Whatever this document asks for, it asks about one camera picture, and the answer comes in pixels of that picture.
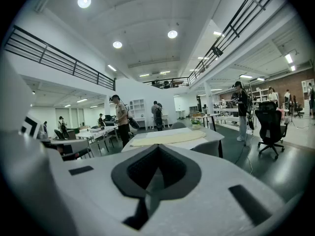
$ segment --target black pants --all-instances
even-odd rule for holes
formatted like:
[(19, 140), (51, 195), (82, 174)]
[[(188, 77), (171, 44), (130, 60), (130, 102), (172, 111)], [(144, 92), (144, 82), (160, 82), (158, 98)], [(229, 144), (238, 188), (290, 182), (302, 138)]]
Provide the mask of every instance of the black pants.
[(120, 137), (123, 141), (123, 147), (126, 146), (126, 144), (129, 142), (129, 124), (124, 124), (124, 125), (120, 125), (118, 126), (118, 131), (120, 134)]

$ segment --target office chair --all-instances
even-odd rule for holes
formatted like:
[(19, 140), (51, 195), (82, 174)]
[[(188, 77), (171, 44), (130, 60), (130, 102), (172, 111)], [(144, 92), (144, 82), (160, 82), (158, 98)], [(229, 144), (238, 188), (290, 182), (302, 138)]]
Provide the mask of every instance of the office chair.
[[(263, 108), (268, 108), (270, 107), (274, 102), (268, 102), (266, 103), (266, 106), (262, 106)], [(284, 151), (284, 147), (282, 145), (275, 144), (276, 142), (280, 141), (281, 138), (285, 137), (286, 135), (286, 130), (287, 130), (287, 125), (289, 124), (289, 119), (287, 118), (285, 120), (285, 126), (281, 126), (281, 112), (276, 111), (276, 110), (255, 110), (255, 115), (257, 116), (260, 124), (261, 124), (261, 129), (260, 129), (260, 137), (262, 138), (262, 142), (258, 143), (258, 148), (260, 147), (261, 144), (266, 144), (267, 146), (263, 148), (262, 150), (259, 151), (259, 155), (261, 153), (268, 149), (272, 148), (274, 152), (276, 153), (275, 160), (278, 158), (278, 153), (276, 151), (275, 147), (281, 147), (281, 152)]]

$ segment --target potted plant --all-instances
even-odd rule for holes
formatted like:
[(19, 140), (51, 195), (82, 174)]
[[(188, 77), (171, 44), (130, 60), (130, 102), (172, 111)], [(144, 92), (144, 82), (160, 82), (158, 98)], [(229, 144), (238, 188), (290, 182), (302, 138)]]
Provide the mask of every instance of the potted plant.
[(191, 119), (191, 123), (192, 123), (192, 128), (193, 129), (199, 129), (200, 128), (200, 120), (197, 118)]

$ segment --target white table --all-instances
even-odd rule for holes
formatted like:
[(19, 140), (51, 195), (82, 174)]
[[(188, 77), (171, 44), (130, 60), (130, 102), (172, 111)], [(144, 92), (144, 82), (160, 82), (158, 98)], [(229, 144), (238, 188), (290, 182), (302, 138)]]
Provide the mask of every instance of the white table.
[[(138, 134), (135, 137), (133, 137), (123, 148), (122, 152), (134, 150), (139, 147), (133, 147), (130, 144), (133, 142), (134, 139), (143, 139), (143, 138), (149, 138), (149, 137), (156, 137), (156, 136), (169, 136), (173, 134), (180, 134), (180, 133), (187, 133), (194, 131), (195, 129), (192, 129), (192, 127), (186, 127), (186, 128), (178, 128), (178, 129), (170, 129), (170, 130), (163, 130), (163, 131), (156, 131), (156, 132), (150, 132), (150, 133), (143, 133), (143, 134)], [(199, 144), (206, 143), (206, 142), (212, 142), (212, 141), (219, 141), (219, 157), (223, 158), (223, 152), (222, 152), (222, 145), (221, 145), (221, 140), (224, 138), (223, 135), (219, 134), (216, 131), (213, 131), (208, 128), (201, 127), (199, 130), (202, 132), (206, 133), (206, 137), (192, 140), (192, 141), (187, 141), (187, 142), (182, 142), (182, 143), (175, 143), (175, 144), (169, 144), (174, 147), (179, 147), (179, 148), (186, 148), (186, 149), (192, 149), (196, 147)]]

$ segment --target beige board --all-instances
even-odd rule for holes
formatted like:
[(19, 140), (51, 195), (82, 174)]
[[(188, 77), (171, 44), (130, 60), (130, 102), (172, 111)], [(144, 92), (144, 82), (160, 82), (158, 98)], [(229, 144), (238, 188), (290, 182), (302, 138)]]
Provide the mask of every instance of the beige board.
[(130, 145), (131, 146), (146, 146), (153, 144), (174, 144), (174, 143), (182, 143), (191, 140), (200, 139), (206, 136), (206, 133), (195, 130), (188, 133), (179, 133), (170, 136), (159, 136), (159, 137), (151, 137), (151, 138), (143, 138), (143, 139), (135, 139)]

